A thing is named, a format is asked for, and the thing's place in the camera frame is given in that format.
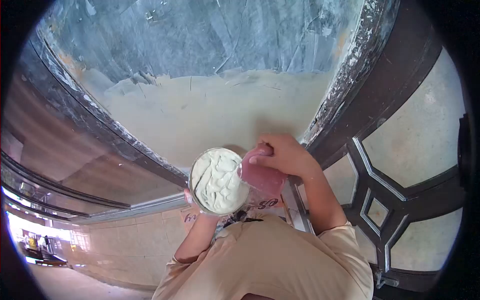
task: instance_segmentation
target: dark wooden frame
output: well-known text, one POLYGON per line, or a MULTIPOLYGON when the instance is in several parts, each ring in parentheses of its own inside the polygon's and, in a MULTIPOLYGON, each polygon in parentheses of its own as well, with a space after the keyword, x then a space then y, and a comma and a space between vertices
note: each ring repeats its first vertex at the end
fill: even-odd
POLYGON ((44 95, 51 96, 46 98, 55 108, 61 110, 81 128, 85 127, 85 122, 91 123, 90 126, 95 129, 94 133, 103 138, 104 143, 117 149, 120 155, 133 157, 133 162, 139 166, 181 187, 187 187, 188 178, 185 174, 131 135, 92 100, 93 97, 75 81, 69 71, 59 62, 38 29, 30 35, 25 48, 25 54, 21 56, 21 60, 26 62, 24 67, 29 71, 41 68, 42 70, 35 71, 51 75, 47 80, 35 78, 34 74, 28 79, 39 89, 41 89, 39 85, 45 85, 46 88, 54 88, 57 91, 55 95, 51 95, 50 90, 42 90, 44 95))
POLYGON ((390 250, 412 222, 453 212, 464 204, 457 167, 419 184, 404 188, 372 166, 362 141, 391 117, 423 82, 442 51, 442 42, 414 0, 400 3, 395 25, 381 55, 345 96, 335 113, 307 147, 323 169, 349 154, 359 178, 345 214, 375 245, 373 273, 399 281, 397 289, 425 292, 441 271, 417 272, 391 268, 390 250), (373 197, 388 209, 382 225, 366 216, 373 197))
POLYGON ((310 124, 308 145, 316 146, 319 137, 329 133, 340 114, 350 105, 382 54, 392 31, 400 0, 366 0, 360 13, 356 35, 346 57, 310 124))

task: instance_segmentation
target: blue-gray paint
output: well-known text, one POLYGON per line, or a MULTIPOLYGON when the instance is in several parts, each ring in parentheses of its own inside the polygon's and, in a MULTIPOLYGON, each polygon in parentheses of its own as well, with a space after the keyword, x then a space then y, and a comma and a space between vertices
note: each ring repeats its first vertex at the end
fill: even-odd
POLYGON ((360 2, 66 0, 50 8, 40 28, 53 49, 112 82, 137 72, 325 72, 336 66, 338 37, 358 17, 360 2))

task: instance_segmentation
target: person in background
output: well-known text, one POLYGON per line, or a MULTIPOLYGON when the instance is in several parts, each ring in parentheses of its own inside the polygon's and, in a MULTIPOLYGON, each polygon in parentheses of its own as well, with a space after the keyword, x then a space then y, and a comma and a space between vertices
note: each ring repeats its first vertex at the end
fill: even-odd
POLYGON ((51 253, 52 250, 50 249, 50 241, 48 240, 48 236, 44 236, 43 239, 45 240, 45 247, 47 248, 47 251, 51 253))
POLYGON ((315 235, 257 215, 224 228, 211 243, 219 217, 202 213, 152 299, 372 299, 372 270, 320 165, 290 135, 265 134, 258 143, 274 154, 253 156, 251 164, 303 180, 315 235))

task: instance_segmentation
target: tile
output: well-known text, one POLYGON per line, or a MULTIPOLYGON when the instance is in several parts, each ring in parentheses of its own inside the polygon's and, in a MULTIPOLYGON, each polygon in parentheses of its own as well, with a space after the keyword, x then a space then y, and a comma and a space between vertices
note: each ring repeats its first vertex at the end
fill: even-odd
POLYGON ((409 187, 457 164, 464 113, 460 78, 443 49, 418 89, 362 143, 375 168, 409 187))
POLYGON ((129 219, 124 219, 120 221, 115 221, 115 226, 120 227, 120 226, 128 226, 128 225, 134 225, 136 224, 135 218, 129 218, 129 219))
POLYGON ((324 170, 328 184, 340 204, 349 204, 353 200, 358 179, 357 171, 349 155, 343 156, 324 170))
POLYGON ((375 245, 370 241, 370 239, 363 233, 363 231, 358 226, 354 226, 355 237, 357 238, 357 244, 360 248, 360 253, 367 259, 369 263, 377 263, 377 253, 375 250, 375 245))
POLYGON ((137 224, 137 239, 143 255, 170 255, 170 245, 162 221, 137 224))
POLYGON ((283 207, 266 208, 262 212, 269 215, 285 217, 285 209, 283 207))
POLYGON ((137 225, 117 227, 120 255, 144 256, 144 248, 138 241, 139 232, 137 225))
POLYGON ((172 257, 170 255, 146 256, 145 259, 149 266, 149 273, 152 276, 153 284, 158 285, 165 274, 165 267, 172 257))
POLYGON ((162 213, 156 213, 151 215, 139 216, 135 218, 137 224, 153 222, 157 220, 162 220, 162 213))
POLYGON ((91 252, 83 252, 81 259, 82 262, 80 264, 85 264, 85 265, 98 265, 98 261, 101 261, 103 255, 102 254, 96 254, 96 253, 91 253, 91 252))
POLYGON ((116 272, 119 273, 118 276, 123 276, 125 278, 122 281, 154 285, 148 263, 149 262, 143 256, 127 256, 124 257, 123 265, 119 266, 116 272))
POLYGON ((117 258, 117 256, 91 253, 89 254, 86 268, 95 274, 113 278, 112 270, 114 269, 115 258, 117 258))
POLYGON ((383 206, 376 198, 373 198, 367 215, 372 219, 378 227, 381 227, 387 216, 388 209, 383 206))
POLYGON ((462 208, 410 223, 390 251, 392 268, 437 271, 442 268, 460 228, 462 208))
POLYGON ((293 227, 305 231, 305 226, 303 225, 300 213, 296 210, 290 209, 290 215, 292 216, 293 227))
POLYGON ((102 229, 102 228, 110 228, 115 227, 117 224, 115 221, 112 222, 103 222, 103 223, 95 223, 87 225, 90 229, 102 229))
POLYGON ((299 191, 300 198, 303 202, 303 206, 305 207, 305 209, 308 209, 308 201, 307 201, 307 193, 305 192, 305 185, 301 184, 297 187, 297 189, 299 191))
POLYGON ((162 218, 165 219, 170 219, 170 218, 175 218, 180 216, 180 210, 179 209, 173 209, 173 210, 167 210, 166 212, 162 212, 162 218))
POLYGON ((183 223, 180 217, 165 219, 163 220, 163 223, 165 225, 165 231, 167 233, 168 243, 173 248, 175 249, 178 248, 178 246, 180 246, 180 244, 183 242, 183 240, 187 236, 187 233, 185 232, 185 228, 183 226, 183 223))
POLYGON ((298 210, 297 202, 295 201, 295 198, 292 195, 291 187, 288 182, 283 187, 282 197, 289 209, 291 208, 291 209, 298 210))
POLYGON ((93 253, 120 255, 120 241, 117 228, 91 229, 91 248, 93 253))
POLYGON ((89 228, 89 226, 81 225, 81 226, 80 226, 80 231, 81 231, 82 233, 90 233, 90 228, 89 228))

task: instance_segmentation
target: window pane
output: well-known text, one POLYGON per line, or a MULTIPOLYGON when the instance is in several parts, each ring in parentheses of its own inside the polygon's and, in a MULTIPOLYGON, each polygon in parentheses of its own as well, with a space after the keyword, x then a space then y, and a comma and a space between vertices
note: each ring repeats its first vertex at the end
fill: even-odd
POLYGON ((443 216, 410 223, 390 250, 392 268, 440 270, 455 242, 462 211, 460 208, 443 216))
MULTIPOLYGON (((33 208, 33 209, 36 209, 36 210, 39 210, 39 211, 42 211, 42 212, 45 212, 45 213, 49 213, 49 214, 52 214, 52 215, 57 215, 57 216, 62 216, 62 217, 65 217, 65 218, 71 218, 71 217, 74 217, 76 215, 71 215, 71 214, 67 214, 67 213, 64 213, 64 212, 59 212, 59 211, 56 211, 56 210, 53 210, 53 209, 50 209, 50 208, 46 208, 46 207, 43 207, 41 205, 38 205, 36 203, 32 203, 26 199, 23 199, 21 197, 19 197, 18 195, 8 191, 7 189, 4 189, 2 188, 3 190, 3 193, 7 196, 7 199, 10 200, 10 202, 8 203, 9 206, 11 206, 13 209, 16 209, 16 210, 21 210, 23 212, 24 209, 21 207, 21 206, 17 206, 17 204, 22 204, 26 207, 30 207, 30 208, 33 208)), ((35 216, 37 217, 41 217, 40 216, 40 213, 35 213, 35 216)))
POLYGON ((55 206, 59 206, 59 207, 67 208, 77 212, 87 213, 87 214, 94 214, 94 213, 104 212, 112 209, 109 207, 103 207, 103 206, 91 204, 88 202, 72 199, 62 194, 52 192, 49 189, 40 187, 37 184, 34 184, 29 180, 21 177, 20 175, 8 169, 6 166, 1 167, 1 178, 8 185, 8 187, 18 191, 19 194, 32 197, 36 200, 39 200, 41 202, 45 202, 51 205, 55 205, 55 206))
POLYGON ((457 164, 460 77, 445 49, 408 100, 362 144, 372 165, 403 187, 457 164))
POLYGON ((370 239, 363 233, 360 227, 355 226, 355 237, 357 238, 357 243, 360 248, 360 252, 365 256, 367 261, 372 264, 377 264, 377 252, 375 250, 375 245, 370 241, 370 239))
POLYGON ((385 221, 385 217, 388 214, 388 209, 380 203, 376 198, 372 199, 372 204, 368 210, 368 217, 377 224, 378 227, 381 227, 385 221))
POLYGON ((14 74, 4 108, 1 148, 11 158, 66 187, 117 202, 137 204, 181 192, 80 129, 24 79, 20 71, 14 74))

